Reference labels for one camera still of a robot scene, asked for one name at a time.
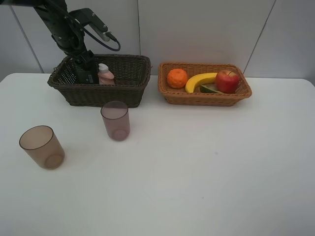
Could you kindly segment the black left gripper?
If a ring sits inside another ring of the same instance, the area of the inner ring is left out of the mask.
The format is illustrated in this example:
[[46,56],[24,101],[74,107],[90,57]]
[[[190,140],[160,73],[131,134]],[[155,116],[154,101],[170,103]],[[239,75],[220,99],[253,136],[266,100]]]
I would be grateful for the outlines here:
[[83,75],[85,81],[98,81],[97,67],[94,54],[86,49],[83,29],[79,24],[52,24],[52,38],[67,56],[71,57],[71,71],[73,74],[82,73],[82,61],[84,59]]

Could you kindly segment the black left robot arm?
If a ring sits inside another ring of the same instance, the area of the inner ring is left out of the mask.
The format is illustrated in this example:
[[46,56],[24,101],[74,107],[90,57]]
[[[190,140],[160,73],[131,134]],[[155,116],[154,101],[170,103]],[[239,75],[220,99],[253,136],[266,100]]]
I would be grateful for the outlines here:
[[74,60],[79,82],[98,84],[94,54],[86,48],[84,36],[89,25],[99,36],[108,28],[89,8],[67,11],[64,0],[2,0],[3,5],[28,6],[35,9],[60,50]]

